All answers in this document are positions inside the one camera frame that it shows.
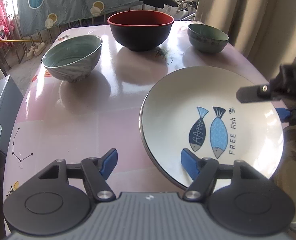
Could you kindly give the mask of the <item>marbled grey green bowl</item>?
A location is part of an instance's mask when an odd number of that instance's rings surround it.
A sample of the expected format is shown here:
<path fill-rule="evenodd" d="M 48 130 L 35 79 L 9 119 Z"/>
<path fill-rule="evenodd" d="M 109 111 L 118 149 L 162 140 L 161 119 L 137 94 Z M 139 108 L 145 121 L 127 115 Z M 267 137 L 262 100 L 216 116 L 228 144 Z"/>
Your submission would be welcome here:
<path fill-rule="evenodd" d="M 73 37 L 49 49 L 41 64 L 58 80 L 78 82 L 98 64 L 102 44 L 103 40 L 96 35 Z"/>

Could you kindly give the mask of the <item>white sneakers pair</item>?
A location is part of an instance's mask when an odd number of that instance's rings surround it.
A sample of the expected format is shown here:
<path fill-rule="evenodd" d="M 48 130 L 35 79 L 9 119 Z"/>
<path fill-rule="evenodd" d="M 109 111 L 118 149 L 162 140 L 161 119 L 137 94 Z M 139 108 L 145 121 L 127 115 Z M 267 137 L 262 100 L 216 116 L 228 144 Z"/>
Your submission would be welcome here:
<path fill-rule="evenodd" d="M 36 43 L 34 46 L 30 46 L 27 51 L 25 51 L 25 59 L 30 60 L 34 56 L 39 56 L 43 50 L 46 48 L 46 43 Z"/>

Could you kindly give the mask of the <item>pink patterned tablecloth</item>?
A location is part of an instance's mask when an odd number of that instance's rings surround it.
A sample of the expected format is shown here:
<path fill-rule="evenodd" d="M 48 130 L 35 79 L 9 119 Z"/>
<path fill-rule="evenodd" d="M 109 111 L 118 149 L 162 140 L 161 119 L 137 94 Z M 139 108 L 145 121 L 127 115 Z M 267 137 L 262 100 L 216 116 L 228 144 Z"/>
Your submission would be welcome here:
<path fill-rule="evenodd" d="M 143 53 L 119 44 L 109 26 L 59 35 L 52 47 L 99 36 L 102 53 L 82 81 L 60 81 L 41 67 L 30 84 L 6 159 L 3 212 L 10 239 L 287 239 L 294 203 L 246 161 L 234 161 L 232 179 L 217 180 L 204 202 L 188 202 L 188 187 L 169 181 L 147 153 L 140 110 L 166 75 L 207 66 L 241 75 L 251 85 L 265 82 L 231 45 L 216 55 L 196 51 L 187 27 L 175 23 L 160 47 Z M 39 179 L 57 159 L 79 164 L 112 148 L 118 161 L 106 182 L 113 201 L 92 202 L 81 179 Z"/>

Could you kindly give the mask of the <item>beige curtain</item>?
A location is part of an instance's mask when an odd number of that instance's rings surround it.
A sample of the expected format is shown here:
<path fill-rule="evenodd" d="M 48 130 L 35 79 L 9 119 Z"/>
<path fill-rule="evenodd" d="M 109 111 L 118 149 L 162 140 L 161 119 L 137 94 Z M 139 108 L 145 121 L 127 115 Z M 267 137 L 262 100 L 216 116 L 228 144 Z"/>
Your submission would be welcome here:
<path fill-rule="evenodd" d="M 228 34 L 267 80 L 296 64 L 296 0 L 200 0 L 196 20 Z"/>

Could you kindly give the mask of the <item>grey storage box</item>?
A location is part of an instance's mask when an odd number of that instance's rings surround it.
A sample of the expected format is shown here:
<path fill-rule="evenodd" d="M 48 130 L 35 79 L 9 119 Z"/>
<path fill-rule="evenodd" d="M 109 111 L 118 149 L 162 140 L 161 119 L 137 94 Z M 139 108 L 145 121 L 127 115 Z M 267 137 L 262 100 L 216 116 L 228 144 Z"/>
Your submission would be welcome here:
<path fill-rule="evenodd" d="M 0 153 L 6 155 L 23 95 L 11 76 L 0 80 Z"/>

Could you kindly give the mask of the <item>red and black bowl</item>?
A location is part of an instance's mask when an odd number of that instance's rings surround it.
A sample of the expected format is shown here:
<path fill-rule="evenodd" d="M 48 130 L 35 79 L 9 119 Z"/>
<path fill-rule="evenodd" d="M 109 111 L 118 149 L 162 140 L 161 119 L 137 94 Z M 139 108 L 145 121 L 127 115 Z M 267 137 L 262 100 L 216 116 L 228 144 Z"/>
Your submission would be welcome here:
<path fill-rule="evenodd" d="M 174 21 L 160 11 L 129 10 L 111 15 L 108 24 L 119 44 L 132 51 L 149 51 L 168 38 Z"/>

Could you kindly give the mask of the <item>white fish print plate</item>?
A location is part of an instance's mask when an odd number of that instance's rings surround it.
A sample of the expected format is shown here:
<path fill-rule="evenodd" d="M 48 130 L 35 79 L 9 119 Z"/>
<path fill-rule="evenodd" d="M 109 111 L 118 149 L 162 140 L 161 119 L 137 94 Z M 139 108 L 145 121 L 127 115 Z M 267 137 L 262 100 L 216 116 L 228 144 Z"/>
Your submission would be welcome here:
<path fill-rule="evenodd" d="M 181 163 L 188 149 L 220 164 L 246 161 L 270 178 L 284 148 L 283 128 L 270 102 L 241 103 L 236 93 L 251 83 L 216 67 L 176 70 L 158 81 L 140 110 L 140 133 L 157 169 L 186 189 L 192 179 Z"/>

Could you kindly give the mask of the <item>small dark green bowl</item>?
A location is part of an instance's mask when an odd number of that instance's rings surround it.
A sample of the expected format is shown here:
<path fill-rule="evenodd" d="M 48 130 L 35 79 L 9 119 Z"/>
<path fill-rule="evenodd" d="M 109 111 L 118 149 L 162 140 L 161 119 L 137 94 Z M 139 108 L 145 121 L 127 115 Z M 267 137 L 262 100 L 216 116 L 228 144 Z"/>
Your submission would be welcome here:
<path fill-rule="evenodd" d="M 220 53 L 229 42 L 229 36 L 220 29 L 199 23 L 188 25 L 188 38 L 195 49 L 209 54 Z"/>

